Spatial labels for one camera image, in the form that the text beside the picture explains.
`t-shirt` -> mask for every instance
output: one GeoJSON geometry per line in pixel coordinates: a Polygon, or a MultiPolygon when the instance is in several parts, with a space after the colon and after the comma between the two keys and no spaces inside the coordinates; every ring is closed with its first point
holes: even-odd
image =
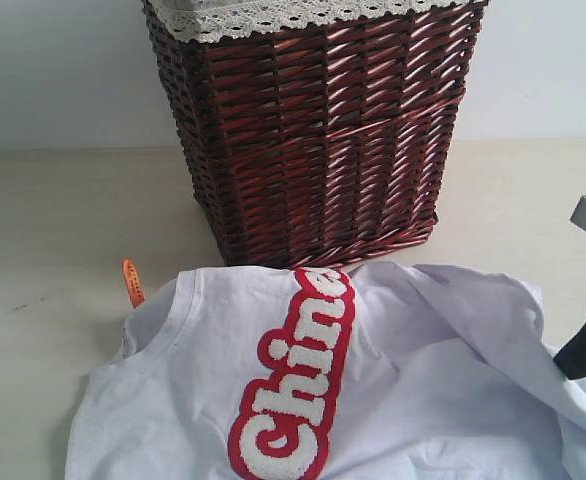
{"type": "Polygon", "coordinates": [[[180,273],[91,373],[67,480],[586,480],[586,379],[506,275],[180,273]]]}

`white lace trim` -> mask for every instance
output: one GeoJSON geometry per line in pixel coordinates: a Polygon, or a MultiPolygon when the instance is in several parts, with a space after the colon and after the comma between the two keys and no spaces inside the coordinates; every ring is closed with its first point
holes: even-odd
{"type": "Polygon", "coordinates": [[[218,42],[222,37],[306,28],[337,20],[376,18],[409,10],[462,5],[479,0],[149,0],[160,21],[182,42],[218,42]]]}

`red and white lettering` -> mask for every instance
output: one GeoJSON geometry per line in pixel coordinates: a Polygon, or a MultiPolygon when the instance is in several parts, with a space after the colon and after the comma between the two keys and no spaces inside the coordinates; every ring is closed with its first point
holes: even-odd
{"type": "Polygon", "coordinates": [[[295,278],[301,290],[284,326],[258,344],[273,372],[246,386],[229,434],[231,466],[244,479],[315,479],[328,459],[355,291],[335,270],[300,269],[295,278]]]}

